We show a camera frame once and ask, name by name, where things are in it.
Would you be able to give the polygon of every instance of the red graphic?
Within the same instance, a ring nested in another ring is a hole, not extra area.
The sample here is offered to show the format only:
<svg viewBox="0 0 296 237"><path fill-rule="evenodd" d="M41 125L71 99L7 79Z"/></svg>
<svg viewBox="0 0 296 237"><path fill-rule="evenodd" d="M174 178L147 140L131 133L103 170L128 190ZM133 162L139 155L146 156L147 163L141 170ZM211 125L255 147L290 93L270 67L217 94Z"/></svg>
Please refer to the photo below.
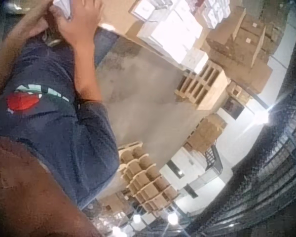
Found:
<svg viewBox="0 0 296 237"><path fill-rule="evenodd" d="M38 94L29 94L27 92L11 93L7 98L8 108L11 111L23 111L33 107L39 102Z"/></svg>

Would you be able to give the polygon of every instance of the hand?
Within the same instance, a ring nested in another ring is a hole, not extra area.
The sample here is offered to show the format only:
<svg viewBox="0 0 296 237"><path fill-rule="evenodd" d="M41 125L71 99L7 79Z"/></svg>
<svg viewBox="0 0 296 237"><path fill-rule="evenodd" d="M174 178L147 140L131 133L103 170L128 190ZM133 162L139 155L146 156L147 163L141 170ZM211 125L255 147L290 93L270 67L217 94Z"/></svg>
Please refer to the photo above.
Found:
<svg viewBox="0 0 296 237"><path fill-rule="evenodd" d="M58 30L74 48L93 47L94 34L101 20L103 5L101 0L73 0L72 19L66 20L60 8L51 6Z"/></svg>
<svg viewBox="0 0 296 237"><path fill-rule="evenodd" d="M44 15L52 4L52 1L53 0L39 1L39 3L15 26L11 34L22 40L27 40L46 30L48 28L48 23L44 19Z"/></svg>

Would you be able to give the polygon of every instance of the person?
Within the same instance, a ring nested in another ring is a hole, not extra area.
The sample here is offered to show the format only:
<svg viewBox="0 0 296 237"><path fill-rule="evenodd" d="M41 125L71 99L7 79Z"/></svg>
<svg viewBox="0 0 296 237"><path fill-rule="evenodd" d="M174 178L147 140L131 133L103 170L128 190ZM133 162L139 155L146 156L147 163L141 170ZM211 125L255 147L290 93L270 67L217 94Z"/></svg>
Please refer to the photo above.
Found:
<svg viewBox="0 0 296 237"><path fill-rule="evenodd" d="M95 77L103 6L71 8L41 0L0 48L0 236L100 236L80 210L119 166ZM68 44L41 41L48 12Z"/></svg>

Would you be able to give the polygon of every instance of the warehouse floor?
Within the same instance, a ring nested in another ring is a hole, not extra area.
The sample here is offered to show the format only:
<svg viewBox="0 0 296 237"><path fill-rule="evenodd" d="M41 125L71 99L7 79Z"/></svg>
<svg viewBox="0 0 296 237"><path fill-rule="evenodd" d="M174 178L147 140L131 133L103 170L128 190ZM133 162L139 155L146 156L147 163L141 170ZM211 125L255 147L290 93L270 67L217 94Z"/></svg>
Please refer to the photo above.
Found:
<svg viewBox="0 0 296 237"><path fill-rule="evenodd" d="M118 145L142 141L161 168L210 111L176 102L183 72L159 56L120 38L97 68L97 77ZM222 105L225 95L215 108ZM125 184L117 174L98 198Z"/></svg>

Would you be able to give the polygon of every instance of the navy t-shirt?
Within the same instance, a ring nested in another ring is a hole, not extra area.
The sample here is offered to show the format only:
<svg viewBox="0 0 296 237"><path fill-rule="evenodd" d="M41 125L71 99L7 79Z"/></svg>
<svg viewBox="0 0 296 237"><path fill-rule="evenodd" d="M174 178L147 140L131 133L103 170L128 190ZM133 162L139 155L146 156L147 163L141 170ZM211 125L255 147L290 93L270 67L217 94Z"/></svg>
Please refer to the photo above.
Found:
<svg viewBox="0 0 296 237"><path fill-rule="evenodd" d="M78 102L73 60L64 55L41 44L23 50L0 96L0 136L26 144L83 209L113 178L119 157L104 105Z"/></svg>

